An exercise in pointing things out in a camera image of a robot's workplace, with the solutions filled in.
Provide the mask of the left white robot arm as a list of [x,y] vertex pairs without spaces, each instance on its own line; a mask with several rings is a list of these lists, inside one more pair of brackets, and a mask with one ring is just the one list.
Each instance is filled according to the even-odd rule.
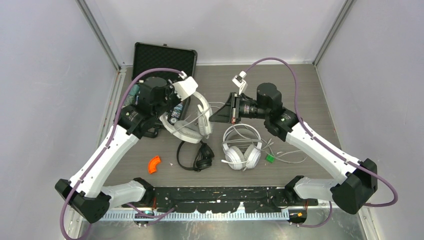
[[140,177],[120,185],[105,186],[104,183],[145,132],[198,88],[191,76],[176,82],[149,77],[135,84],[141,94],[138,102],[120,107],[106,138],[86,164],[69,180],[59,179],[55,184],[66,205],[91,224],[99,221],[109,209],[127,203],[138,203],[141,207],[153,203],[155,189]]

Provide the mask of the white grey headphones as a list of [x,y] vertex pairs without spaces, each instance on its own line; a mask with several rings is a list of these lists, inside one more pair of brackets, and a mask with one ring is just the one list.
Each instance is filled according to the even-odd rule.
[[262,154],[263,140],[253,126],[237,123],[229,128],[222,137],[222,149],[225,159],[221,162],[233,170],[253,169],[258,164]]

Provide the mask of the black wired headphones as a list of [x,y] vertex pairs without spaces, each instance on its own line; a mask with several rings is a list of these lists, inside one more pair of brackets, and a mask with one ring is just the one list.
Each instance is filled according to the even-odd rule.
[[215,157],[215,154],[213,150],[209,147],[209,145],[202,140],[200,141],[201,146],[197,150],[197,153],[194,157],[194,161],[192,163],[192,167],[186,167],[181,164],[180,162],[180,151],[182,146],[186,143],[185,141],[181,141],[178,145],[177,151],[176,151],[176,161],[177,164],[184,170],[187,171],[195,171],[195,172],[201,172],[202,170],[205,170],[207,168],[210,168],[212,166],[213,158]]

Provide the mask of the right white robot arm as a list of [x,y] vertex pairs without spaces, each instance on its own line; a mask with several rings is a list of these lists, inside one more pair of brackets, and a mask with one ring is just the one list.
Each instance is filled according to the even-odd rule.
[[267,131],[298,148],[323,167],[332,179],[294,177],[284,187],[291,205],[306,199],[334,202],[348,214],[356,214],[378,189],[377,165],[348,155],[315,133],[296,113],[283,105],[282,93],[273,83],[261,83],[256,99],[230,93],[226,103],[209,120],[238,124],[242,118],[263,119]]

